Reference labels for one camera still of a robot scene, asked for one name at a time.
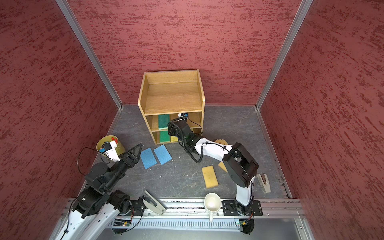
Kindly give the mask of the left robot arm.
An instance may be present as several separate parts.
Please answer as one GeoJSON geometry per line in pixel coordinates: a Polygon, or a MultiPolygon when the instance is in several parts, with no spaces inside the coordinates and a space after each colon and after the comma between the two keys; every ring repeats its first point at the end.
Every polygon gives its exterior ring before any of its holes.
{"type": "Polygon", "coordinates": [[[138,144],[118,155],[111,167],[105,162],[91,167],[85,175],[86,187],[70,205],[67,222],[57,240],[95,240],[117,216],[128,215],[133,220],[135,207],[130,196],[113,188],[140,161],[142,148],[143,144],[138,144]]]}

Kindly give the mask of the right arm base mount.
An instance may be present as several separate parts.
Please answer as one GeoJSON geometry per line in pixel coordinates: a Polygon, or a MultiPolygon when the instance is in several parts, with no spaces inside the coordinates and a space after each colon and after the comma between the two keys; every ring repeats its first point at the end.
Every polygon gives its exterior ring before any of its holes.
{"type": "Polygon", "coordinates": [[[222,206],[224,216],[250,217],[252,214],[254,217],[263,216],[261,202],[257,200],[251,201],[247,206],[243,206],[236,200],[223,200],[222,206]]]}

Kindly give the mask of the bright green sponge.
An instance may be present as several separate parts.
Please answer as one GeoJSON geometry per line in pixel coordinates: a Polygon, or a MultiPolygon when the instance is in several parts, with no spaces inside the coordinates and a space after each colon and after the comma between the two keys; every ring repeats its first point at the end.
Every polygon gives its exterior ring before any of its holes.
{"type": "Polygon", "coordinates": [[[171,141],[171,137],[169,136],[167,131],[159,132],[159,143],[168,143],[171,141]]]}

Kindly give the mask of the light blue sponge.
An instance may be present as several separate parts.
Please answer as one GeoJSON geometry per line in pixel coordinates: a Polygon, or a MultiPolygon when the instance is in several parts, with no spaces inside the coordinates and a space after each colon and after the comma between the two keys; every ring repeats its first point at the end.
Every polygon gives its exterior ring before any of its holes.
{"type": "Polygon", "coordinates": [[[149,169],[157,164],[157,160],[151,148],[145,149],[141,152],[141,160],[145,169],[149,169]]]}
{"type": "Polygon", "coordinates": [[[165,163],[172,160],[172,156],[168,152],[165,145],[161,145],[160,147],[154,149],[154,153],[156,154],[161,165],[164,165],[165,163]]]}

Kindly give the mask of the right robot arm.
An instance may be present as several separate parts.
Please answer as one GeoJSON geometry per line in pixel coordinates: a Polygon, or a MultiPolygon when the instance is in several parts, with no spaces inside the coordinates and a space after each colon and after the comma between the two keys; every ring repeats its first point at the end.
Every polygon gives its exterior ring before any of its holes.
{"type": "Polygon", "coordinates": [[[177,137],[179,144],[195,163],[204,156],[219,160],[226,167],[229,176],[237,185],[236,209],[241,215],[251,210],[254,200],[253,185],[259,164],[240,143],[223,145],[194,133],[187,124],[186,117],[174,119],[168,123],[168,134],[177,137]]]}

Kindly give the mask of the dark green sponge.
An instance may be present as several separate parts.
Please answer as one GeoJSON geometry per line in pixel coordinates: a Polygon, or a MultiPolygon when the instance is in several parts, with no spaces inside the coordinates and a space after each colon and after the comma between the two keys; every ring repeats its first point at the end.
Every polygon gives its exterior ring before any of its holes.
{"type": "Polygon", "coordinates": [[[159,130],[167,130],[168,123],[170,122],[170,115],[164,114],[158,116],[158,128],[159,130]]]}

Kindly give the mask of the white mug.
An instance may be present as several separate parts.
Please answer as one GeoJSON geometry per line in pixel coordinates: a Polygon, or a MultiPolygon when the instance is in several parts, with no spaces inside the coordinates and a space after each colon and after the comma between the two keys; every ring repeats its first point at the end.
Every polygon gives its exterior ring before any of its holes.
{"type": "Polygon", "coordinates": [[[215,193],[209,193],[204,198],[204,207],[209,215],[210,223],[213,222],[214,216],[217,215],[222,207],[222,200],[219,195],[215,193]]]}

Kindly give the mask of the grey stapler on rail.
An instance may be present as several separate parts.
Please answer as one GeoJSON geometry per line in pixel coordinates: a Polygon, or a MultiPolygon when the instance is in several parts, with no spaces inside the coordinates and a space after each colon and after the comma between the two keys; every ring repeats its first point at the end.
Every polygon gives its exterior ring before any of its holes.
{"type": "Polygon", "coordinates": [[[142,196],[142,200],[146,208],[158,215],[163,215],[166,211],[166,208],[148,191],[145,190],[144,193],[145,194],[142,196]]]}

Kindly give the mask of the wooden three-tier shelf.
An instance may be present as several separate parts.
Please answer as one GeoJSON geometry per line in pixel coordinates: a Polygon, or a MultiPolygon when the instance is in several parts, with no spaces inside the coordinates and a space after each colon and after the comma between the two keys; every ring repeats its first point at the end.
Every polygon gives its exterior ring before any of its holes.
{"type": "Polygon", "coordinates": [[[187,113],[188,125],[194,133],[203,131],[205,94],[199,70],[146,72],[143,75],[138,106],[156,145],[161,133],[159,116],[169,115],[173,120],[178,114],[187,113]]]}

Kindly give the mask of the yellow smiley face sponge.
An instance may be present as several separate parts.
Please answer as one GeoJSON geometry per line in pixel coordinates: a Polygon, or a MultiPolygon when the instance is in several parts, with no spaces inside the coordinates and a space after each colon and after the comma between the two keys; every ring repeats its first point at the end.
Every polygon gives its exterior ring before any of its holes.
{"type": "Polygon", "coordinates": [[[216,139],[215,143],[221,144],[221,145],[228,145],[228,142],[224,139],[216,139]]]}

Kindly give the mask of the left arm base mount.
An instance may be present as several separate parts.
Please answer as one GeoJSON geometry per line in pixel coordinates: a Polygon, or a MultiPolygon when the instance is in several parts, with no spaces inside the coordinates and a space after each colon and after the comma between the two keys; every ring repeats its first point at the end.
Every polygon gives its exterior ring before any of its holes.
{"type": "Polygon", "coordinates": [[[143,198],[137,200],[124,200],[119,206],[120,216],[142,216],[146,206],[143,198]]]}

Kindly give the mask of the beige stapler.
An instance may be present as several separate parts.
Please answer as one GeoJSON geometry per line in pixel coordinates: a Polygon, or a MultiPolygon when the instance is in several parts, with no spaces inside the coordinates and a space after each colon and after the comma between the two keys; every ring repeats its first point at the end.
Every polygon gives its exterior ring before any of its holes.
{"type": "Polygon", "coordinates": [[[258,181],[266,194],[271,193],[271,186],[266,174],[257,174],[258,181]]]}

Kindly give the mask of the yellow pen cup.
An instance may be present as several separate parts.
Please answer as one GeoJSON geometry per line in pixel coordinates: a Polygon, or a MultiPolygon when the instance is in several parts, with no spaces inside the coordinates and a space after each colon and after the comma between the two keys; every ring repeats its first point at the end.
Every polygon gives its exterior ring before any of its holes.
{"type": "MultiPolygon", "coordinates": [[[[102,145],[105,143],[105,142],[112,142],[111,140],[111,137],[114,137],[114,138],[117,138],[116,136],[112,136],[112,135],[109,135],[109,136],[105,136],[103,137],[102,139],[99,140],[99,142],[97,143],[96,145],[96,150],[99,151],[102,147],[102,145]]],[[[118,139],[118,144],[117,144],[117,153],[118,155],[120,156],[121,154],[123,154],[126,150],[124,148],[124,146],[122,145],[122,143],[119,141],[118,139]]]]}

